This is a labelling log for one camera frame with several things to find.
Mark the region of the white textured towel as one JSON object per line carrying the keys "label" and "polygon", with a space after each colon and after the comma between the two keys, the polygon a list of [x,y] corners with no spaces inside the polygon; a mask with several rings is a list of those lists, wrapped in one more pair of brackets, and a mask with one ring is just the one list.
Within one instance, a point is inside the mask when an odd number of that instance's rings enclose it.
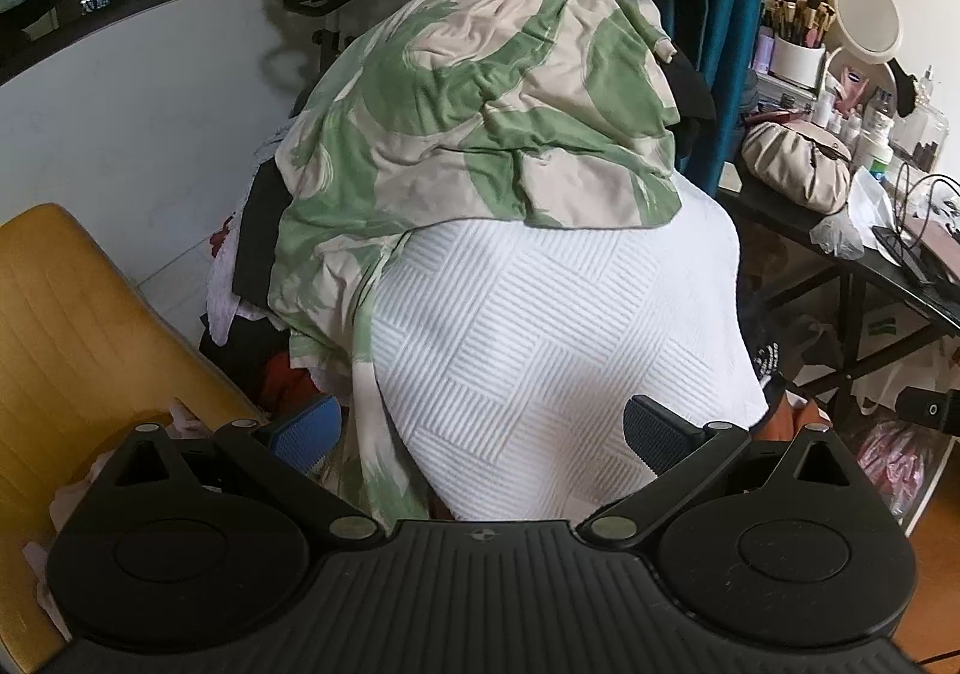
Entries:
{"label": "white textured towel", "polygon": [[740,245],[688,182],[659,229],[454,221],[377,283],[377,385],[413,463],[460,520],[581,520],[642,488],[623,411],[750,427],[766,401],[737,320]]}

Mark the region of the mustard yellow chair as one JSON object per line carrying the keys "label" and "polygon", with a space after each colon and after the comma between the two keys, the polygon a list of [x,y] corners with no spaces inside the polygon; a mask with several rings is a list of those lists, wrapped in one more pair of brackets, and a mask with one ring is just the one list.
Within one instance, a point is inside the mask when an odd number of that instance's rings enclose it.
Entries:
{"label": "mustard yellow chair", "polygon": [[181,401],[210,429],[256,408],[149,307],[58,204],[2,227],[2,664],[34,672],[65,640],[23,549],[49,505],[127,427]]}

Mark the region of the black side table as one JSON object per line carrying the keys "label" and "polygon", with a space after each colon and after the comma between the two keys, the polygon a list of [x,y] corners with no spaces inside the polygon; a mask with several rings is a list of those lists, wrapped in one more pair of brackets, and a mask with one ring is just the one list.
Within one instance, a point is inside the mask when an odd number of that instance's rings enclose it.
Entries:
{"label": "black side table", "polygon": [[[720,186],[716,193],[719,203],[727,209],[727,213],[734,219],[754,222],[766,231],[799,245],[805,252],[811,252],[825,261],[825,266],[817,273],[805,276],[793,286],[781,289],[779,293],[765,294],[763,300],[766,310],[774,312],[786,303],[813,293],[819,287],[833,282],[838,284],[836,326],[843,348],[841,364],[831,374],[822,375],[802,387],[807,396],[815,398],[833,392],[832,401],[828,403],[828,414],[832,416],[835,424],[850,420],[854,413],[853,381],[903,360],[914,351],[926,348],[944,336],[957,338],[957,300],[944,299],[935,292],[934,287],[913,284],[901,268],[885,261],[882,255],[874,250],[867,250],[859,260],[838,260],[832,255],[823,254],[809,239],[809,231],[818,221],[812,211],[791,203],[754,176],[750,176],[747,167],[740,161],[736,161],[736,169],[737,176],[742,180],[739,192],[734,193],[727,190],[726,186]],[[906,338],[889,344],[887,348],[861,357],[861,330],[864,326],[869,286],[882,296],[903,303],[915,314],[923,317],[926,323]]]}

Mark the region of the beige ruched pouch bag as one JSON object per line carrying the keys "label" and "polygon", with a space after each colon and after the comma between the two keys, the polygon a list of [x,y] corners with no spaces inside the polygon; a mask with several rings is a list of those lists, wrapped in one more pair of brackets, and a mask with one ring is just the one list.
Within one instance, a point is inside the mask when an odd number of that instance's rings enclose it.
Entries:
{"label": "beige ruched pouch bag", "polygon": [[740,150],[748,172],[800,208],[834,215],[850,195],[853,154],[811,122],[760,122]]}

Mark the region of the green beige patterned cloth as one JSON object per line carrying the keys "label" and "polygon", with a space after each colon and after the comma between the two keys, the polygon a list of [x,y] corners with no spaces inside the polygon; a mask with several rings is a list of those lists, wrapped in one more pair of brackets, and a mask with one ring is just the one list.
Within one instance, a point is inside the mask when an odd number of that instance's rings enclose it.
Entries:
{"label": "green beige patterned cloth", "polygon": [[675,46],[652,0],[412,0],[325,71],[275,153],[290,204],[268,307],[291,360],[347,383],[324,468],[382,525],[427,515],[373,367],[373,291],[459,219],[656,229],[679,213]]}

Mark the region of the white brush holder cup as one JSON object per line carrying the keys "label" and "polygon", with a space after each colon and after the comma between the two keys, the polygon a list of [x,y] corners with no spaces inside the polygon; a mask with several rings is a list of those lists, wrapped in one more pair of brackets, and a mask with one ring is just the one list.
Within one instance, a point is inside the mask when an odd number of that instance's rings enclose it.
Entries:
{"label": "white brush holder cup", "polygon": [[805,89],[817,89],[822,75],[825,49],[805,47],[775,37],[771,53],[770,73],[782,81]]}

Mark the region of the white round vanity mirror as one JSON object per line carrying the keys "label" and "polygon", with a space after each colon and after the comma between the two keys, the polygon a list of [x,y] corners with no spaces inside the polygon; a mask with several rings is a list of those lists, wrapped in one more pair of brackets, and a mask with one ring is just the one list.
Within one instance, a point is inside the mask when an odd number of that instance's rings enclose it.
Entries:
{"label": "white round vanity mirror", "polygon": [[895,0],[828,0],[836,18],[828,29],[830,49],[843,47],[864,64],[886,64],[903,39]]}

